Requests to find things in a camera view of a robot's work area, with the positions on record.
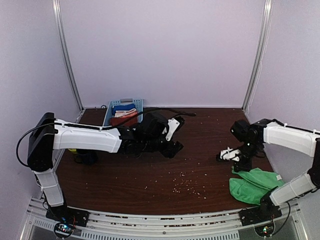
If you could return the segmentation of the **yellow green bowl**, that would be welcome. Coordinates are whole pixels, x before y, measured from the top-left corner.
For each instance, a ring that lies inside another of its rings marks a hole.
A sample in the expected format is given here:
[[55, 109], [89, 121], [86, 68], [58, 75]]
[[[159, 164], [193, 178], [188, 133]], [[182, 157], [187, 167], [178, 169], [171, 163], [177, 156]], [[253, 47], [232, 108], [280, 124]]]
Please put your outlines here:
[[69, 148], [68, 150], [69, 150], [70, 152], [74, 153], [74, 154], [76, 154], [76, 153], [77, 153], [77, 150], [76, 150], [76, 149], [74, 149], [74, 148]]

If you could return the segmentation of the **blue rolled towel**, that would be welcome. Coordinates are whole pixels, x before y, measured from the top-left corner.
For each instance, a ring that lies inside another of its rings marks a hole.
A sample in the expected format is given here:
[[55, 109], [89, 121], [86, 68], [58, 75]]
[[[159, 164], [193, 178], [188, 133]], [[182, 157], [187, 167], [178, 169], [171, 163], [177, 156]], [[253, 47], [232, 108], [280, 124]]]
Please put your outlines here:
[[126, 105], [114, 105], [112, 107], [112, 114], [115, 115], [117, 111], [130, 111], [132, 109], [135, 109], [136, 105], [134, 103], [126, 104]]

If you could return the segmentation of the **aluminium front rail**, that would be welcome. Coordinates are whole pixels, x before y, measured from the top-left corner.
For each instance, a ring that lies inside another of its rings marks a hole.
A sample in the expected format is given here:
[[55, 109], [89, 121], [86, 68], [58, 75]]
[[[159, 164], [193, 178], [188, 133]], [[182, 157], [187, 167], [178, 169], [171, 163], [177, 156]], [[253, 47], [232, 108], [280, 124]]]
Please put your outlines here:
[[[244, 226], [239, 212], [243, 209], [218, 212], [136, 215], [94, 211], [88, 212], [86, 226], [76, 226], [66, 240], [311, 240], [304, 226], [300, 206], [296, 201], [280, 207], [282, 216], [272, 221]], [[46, 217], [44, 198], [32, 197], [18, 240], [61, 240], [54, 233], [57, 221]], [[274, 223], [272, 237], [260, 236], [264, 226]]]

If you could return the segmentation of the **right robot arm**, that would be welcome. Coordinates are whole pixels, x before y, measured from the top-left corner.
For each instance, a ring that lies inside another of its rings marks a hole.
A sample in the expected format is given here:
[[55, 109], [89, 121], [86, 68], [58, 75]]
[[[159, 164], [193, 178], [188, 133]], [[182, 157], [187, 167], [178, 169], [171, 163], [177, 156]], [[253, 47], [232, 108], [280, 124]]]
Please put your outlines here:
[[[222, 150], [217, 156], [224, 161], [233, 161], [232, 170], [238, 175], [248, 174], [247, 180], [253, 186], [261, 186], [265, 193], [256, 196], [252, 210], [241, 210], [240, 216], [248, 221], [254, 218], [269, 220], [280, 216], [279, 206], [290, 200], [314, 193], [320, 188], [320, 133], [317, 130], [307, 130], [288, 126], [277, 119], [261, 119], [253, 124], [245, 120], [237, 120], [230, 128], [231, 133], [242, 143], [237, 148]], [[277, 145], [300, 152], [312, 159], [312, 165], [298, 176], [284, 184], [277, 181], [268, 183], [263, 178], [262, 171], [257, 172], [252, 167], [252, 159], [264, 153], [265, 145]]]

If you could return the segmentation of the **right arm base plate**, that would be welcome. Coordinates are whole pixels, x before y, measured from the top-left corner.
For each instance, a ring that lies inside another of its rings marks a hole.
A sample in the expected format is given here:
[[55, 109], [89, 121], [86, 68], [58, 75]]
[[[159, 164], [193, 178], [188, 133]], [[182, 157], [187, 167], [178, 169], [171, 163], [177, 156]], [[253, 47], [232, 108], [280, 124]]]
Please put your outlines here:
[[263, 213], [260, 207], [246, 208], [238, 212], [242, 226], [255, 225], [263, 222], [270, 222], [282, 216], [281, 210]]

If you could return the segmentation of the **left aluminium post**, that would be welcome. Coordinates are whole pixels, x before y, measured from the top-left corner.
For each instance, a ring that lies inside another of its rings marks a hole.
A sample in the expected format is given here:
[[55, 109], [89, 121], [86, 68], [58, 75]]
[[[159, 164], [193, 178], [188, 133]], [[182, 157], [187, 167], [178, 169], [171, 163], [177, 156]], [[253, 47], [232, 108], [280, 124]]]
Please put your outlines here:
[[61, 3], [59, 0], [52, 1], [53, 13], [56, 21], [56, 26], [59, 35], [60, 46], [62, 50], [62, 58], [64, 62], [64, 66], [66, 69], [67, 78], [71, 87], [72, 94], [74, 96], [77, 108], [80, 112], [84, 110], [84, 106], [81, 101], [80, 93], [76, 84], [74, 72], [72, 69], [72, 63], [68, 51], [67, 40], [64, 30], [62, 12], [61, 12]]

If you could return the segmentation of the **dark blue mug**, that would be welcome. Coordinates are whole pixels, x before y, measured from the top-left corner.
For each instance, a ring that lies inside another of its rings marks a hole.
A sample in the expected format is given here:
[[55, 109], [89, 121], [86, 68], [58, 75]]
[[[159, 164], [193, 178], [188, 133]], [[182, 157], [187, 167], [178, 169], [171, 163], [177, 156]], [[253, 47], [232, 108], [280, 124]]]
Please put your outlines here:
[[74, 161], [77, 164], [91, 166], [98, 161], [97, 153], [94, 150], [77, 149]]

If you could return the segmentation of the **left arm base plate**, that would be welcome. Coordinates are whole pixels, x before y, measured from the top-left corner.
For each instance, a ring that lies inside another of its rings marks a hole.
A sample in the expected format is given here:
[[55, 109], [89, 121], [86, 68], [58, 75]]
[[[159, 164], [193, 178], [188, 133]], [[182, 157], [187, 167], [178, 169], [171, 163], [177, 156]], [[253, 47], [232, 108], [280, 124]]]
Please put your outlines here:
[[90, 213], [86, 210], [69, 208], [63, 210], [47, 210], [45, 217], [57, 222], [68, 223], [77, 227], [86, 227]]

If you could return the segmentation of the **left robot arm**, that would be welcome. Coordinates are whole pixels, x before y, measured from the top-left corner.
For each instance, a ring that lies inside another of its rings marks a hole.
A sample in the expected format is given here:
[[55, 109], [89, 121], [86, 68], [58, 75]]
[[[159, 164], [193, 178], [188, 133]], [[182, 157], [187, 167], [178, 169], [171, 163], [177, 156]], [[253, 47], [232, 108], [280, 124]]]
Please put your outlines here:
[[184, 125], [184, 116], [193, 117], [194, 113], [166, 108], [175, 115], [166, 118], [155, 107], [136, 113], [143, 116], [141, 122], [126, 126], [123, 120], [114, 126], [94, 126], [67, 122], [55, 118], [54, 113], [45, 113], [38, 124], [24, 133], [18, 140], [29, 136], [27, 160], [17, 160], [29, 168], [46, 197], [48, 211], [61, 222], [67, 222], [76, 215], [67, 206], [63, 190], [60, 187], [54, 170], [53, 151], [63, 149], [83, 150], [86, 154], [92, 151], [103, 151], [111, 154], [140, 155], [159, 152], [172, 159], [183, 145], [173, 141], [174, 134]]

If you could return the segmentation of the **green microfiber towel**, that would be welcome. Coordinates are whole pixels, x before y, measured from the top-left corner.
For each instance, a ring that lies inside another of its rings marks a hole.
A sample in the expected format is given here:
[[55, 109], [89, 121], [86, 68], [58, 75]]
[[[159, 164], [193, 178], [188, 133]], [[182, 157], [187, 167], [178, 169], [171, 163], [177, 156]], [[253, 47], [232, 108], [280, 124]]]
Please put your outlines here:
[[238, 178], [229, 179], [230, 195], [237, 201], [250, 205], [260, 205], [260, 200], [264, 195], [285, 184], [282, 177], [276, 172], [264, 171], [260, 168], [236, 172], [232, 167], [231, 172]]

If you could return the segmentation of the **orange white rolled towel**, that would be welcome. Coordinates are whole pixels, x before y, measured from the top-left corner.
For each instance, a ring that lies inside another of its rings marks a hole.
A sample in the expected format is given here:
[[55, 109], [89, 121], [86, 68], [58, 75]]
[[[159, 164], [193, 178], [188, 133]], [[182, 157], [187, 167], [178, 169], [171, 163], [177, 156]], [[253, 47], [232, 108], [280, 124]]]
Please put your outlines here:
[[129, 117], [133, 117], [138, 113], [138, 111], [133, 108], [131, 110], [117, 110], [114, 114], [115, 118], [129, 118]]

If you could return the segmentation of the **dark red towel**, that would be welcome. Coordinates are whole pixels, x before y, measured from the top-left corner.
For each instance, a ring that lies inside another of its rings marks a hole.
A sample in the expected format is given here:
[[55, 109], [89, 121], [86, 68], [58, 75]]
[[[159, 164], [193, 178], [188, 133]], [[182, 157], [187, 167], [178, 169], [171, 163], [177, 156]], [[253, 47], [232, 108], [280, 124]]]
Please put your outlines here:
[[129, 115], [122, 116], [122, 117], [112, 117], [109, 120], [110, 126], [116, 126], [116, 125], [122, 124], [123, 126], [130, 127], [137, 123], [138, 123], [138, 117], [137, 116], [133, 117]]

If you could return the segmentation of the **light blue plastic basket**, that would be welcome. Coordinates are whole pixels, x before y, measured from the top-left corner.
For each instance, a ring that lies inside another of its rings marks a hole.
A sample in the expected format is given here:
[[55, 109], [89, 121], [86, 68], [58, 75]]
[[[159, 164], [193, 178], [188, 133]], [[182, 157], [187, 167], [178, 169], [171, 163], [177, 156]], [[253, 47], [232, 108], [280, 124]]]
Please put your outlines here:
[[143, 111], [143, 99], [142, 98], [124, 98], [118, 100], [111, 100], [109, 105], [106, 109], [106, 114], [104, 116], [103, 125], [109, 126], [110, 119], [114, 117], [112, 113], [112, 107], [115, 105], [128, 105], [128, 104], [135, 104], [135, 109], [138, 113]]

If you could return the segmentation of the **right aluminium post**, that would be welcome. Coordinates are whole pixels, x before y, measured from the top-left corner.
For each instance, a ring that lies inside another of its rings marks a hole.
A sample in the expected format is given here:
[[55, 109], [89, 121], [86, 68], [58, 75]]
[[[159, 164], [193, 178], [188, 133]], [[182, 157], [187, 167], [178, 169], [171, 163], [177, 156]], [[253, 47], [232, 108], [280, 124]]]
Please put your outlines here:
[[259, 33], [259, 38], [257, 43], [257, 49], [254, 57], [253, 67], [250, 74], [247, 91], [242, 104], [242, 111], [244, 113], [248, 113], [250, 110], [250, 106], [252, 105], [256, 88], [258, 85], [259, 77], [261, 74], [263, 56], [266, 51], [269, 32], [270, 32], [273, 2], [274, 2], [273, 0], [264, 1], [263, 15], [262, 15], [260, 33]]

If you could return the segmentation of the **aluminium post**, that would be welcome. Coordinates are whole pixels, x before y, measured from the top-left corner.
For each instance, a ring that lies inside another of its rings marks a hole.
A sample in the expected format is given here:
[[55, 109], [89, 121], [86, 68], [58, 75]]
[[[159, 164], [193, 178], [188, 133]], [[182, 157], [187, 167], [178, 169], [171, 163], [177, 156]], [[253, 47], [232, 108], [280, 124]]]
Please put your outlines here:
[[62, 12], [61, 12], [61, 3], [59, 0], [52, 1], [53, 13], [56, 21], [56, 26], [59, 35], [60, 46], [62, 50], [62, 58], [64, 62], [64, 66], [66, 69], [67, 78], [71, 87], [72, 94], [74, 96], [77, 108], [80, 112], [84, 110], [84, 106], [81, 101], [80, 93], [76, 84], [74, 72], [72, 69], [72, 63], [68, 51], [67, 40], [64, 30]]
[[273, 0], [264, 1], [263, 15], [262, 15], [260, 33], [259, 33], [259, 38], [257, 43], [257, 49], [254, 57], [253, 67], [250, 74], [247, 91], [242, 104], [242, 111], [244, 113], [248, 113], [250, 110], [250, 106], [252, 105], [256, 88], [258, 85], [259, 77], [261, 74], [263, 56], [266, 51], [269, 32], [270, 32], [273, 2], [274, 2]]

